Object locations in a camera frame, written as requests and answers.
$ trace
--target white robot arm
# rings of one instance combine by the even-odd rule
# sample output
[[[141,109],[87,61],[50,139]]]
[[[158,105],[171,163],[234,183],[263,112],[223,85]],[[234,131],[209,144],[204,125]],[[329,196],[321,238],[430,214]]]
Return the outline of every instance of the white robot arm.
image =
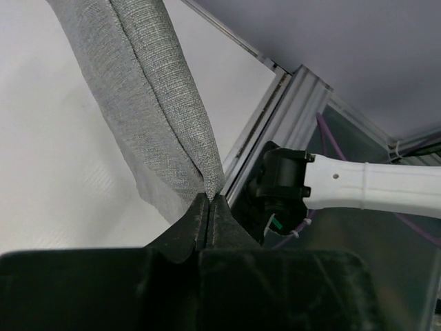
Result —
[[[339,161],[316,155],[305,186],[309,209],[349,207],[441,218],[441,167]]]

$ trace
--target white panel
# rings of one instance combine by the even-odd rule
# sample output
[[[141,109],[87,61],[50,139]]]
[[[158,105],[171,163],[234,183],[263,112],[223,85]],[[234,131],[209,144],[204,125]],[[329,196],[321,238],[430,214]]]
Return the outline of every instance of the white panel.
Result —
[[[441,2],[196,0],[288,70],[305,64],[392,136],[441,128]]]
[[[167,1],[225,155],[273,73],[183,6]],[[168,224],[139,198],[49,5],[0,1],[0,30],[0,254],[156,238]]]

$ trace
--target white surface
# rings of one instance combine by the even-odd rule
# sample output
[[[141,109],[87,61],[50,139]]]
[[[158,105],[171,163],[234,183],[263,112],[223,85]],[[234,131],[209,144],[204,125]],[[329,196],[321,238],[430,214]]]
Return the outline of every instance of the white surface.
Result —
[[[182,3],[167,6],[225,153],[272,73]],[[0,254],[156,238],[168,224],[139,198],[50,6],[0,1],[0,29]]]
[[[441,167],[355,163],[316,155],[303,199],[312,210],[362,208],[441,218]]]
[[[195,1],[284,68],[305,64],[386,133],[441,128],[441,1]]]

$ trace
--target white tabletop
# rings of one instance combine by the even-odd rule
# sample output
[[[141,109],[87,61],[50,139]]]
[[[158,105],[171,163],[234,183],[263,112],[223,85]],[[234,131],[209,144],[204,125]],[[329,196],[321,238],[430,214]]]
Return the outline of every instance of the white tabletop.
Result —
[[[178,0],[166,6],[224,159],[274,74]],[[43,0],[0,1],[0,253],[145,245],[142,201]]]

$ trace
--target gray fabric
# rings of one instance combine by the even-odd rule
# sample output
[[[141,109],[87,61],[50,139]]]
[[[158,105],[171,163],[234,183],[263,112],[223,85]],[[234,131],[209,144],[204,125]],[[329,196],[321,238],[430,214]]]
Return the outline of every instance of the gray fabric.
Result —
[[[177,220],[224,184],[207,113],[161,0],[48,0],[140,195]]]

